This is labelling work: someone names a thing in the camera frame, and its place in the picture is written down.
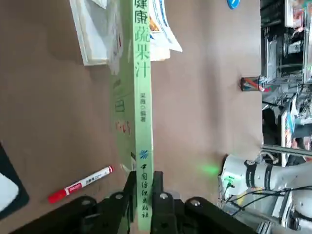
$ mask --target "green book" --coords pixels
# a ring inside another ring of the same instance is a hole
[[[110,0],[107,5],[113,129],[123,166],[136,170],[138,225],[147,231],[154,175],[148,9],[148,0]]]

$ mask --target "brown table surface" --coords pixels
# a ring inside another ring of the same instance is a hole
[[[241,76],[260,74],[260,2],[166,0],[183,53],[153,62],[155,169],[183,199],[216,199],[216,177],[200,165],[225,153],[255,158],[261,94],[242,93]],[[0,222],[8,233],[69,200],[121,189],[117,170],[62,202],[47,196],[118,157],[109,120],[109,71],[84,67],[67,0],[0,0],[0,140],[30,196]]]

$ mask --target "white robotic arm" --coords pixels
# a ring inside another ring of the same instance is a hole
[[[312,188],[312,162],[278,167],[228,155],[223,165],[221,181],[223,190],[229,195],[240,195],[248,188],[272,191],[305,186]],[[292,198],[295,210],[312,219],[312,190],[293,191]]]

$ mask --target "green light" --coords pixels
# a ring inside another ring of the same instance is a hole
[[[220,172],[220,167],[216,164],[201,165],[200,168],[203,172],[207,173],[210,176],[217,176]]]

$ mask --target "red marker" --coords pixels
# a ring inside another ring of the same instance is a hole
[[[85,179],[82,179],[52,195],[50,195],[48,197],[48,200],[50,203],[55,203],[61,199],[63,199],[64,197],[68,196],[69,194],[72,194],[76,191],[78,191],[79,189],[93,183],[94,181],[97,181],[98,179],[103,178],[104,176],[112,173],[114,171],[112,166],[109,167],[105,167],[104,169],[95,172],[94,174],[86,177]]]

